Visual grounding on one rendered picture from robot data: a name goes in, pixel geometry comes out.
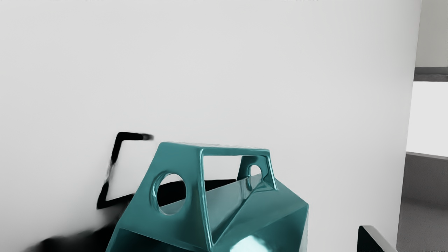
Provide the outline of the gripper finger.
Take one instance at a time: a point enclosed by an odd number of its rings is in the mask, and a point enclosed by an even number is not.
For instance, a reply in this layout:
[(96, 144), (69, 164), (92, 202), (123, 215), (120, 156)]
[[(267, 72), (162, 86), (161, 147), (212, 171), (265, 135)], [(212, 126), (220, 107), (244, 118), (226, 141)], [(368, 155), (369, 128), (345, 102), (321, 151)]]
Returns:
[(372, 225), (360, 225), (357, 252), (398, 252)]

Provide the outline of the teal faceted mug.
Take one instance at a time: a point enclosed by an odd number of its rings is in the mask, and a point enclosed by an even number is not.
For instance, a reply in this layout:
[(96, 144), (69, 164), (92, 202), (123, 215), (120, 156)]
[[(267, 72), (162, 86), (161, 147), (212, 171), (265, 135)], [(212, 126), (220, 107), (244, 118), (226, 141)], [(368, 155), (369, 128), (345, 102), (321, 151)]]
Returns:
[[(237, 180), (206, 190), (205, 156), (241, 156)], [(307, 252), (308, 209), (267, 149), (161, 142), (105, 252)]]

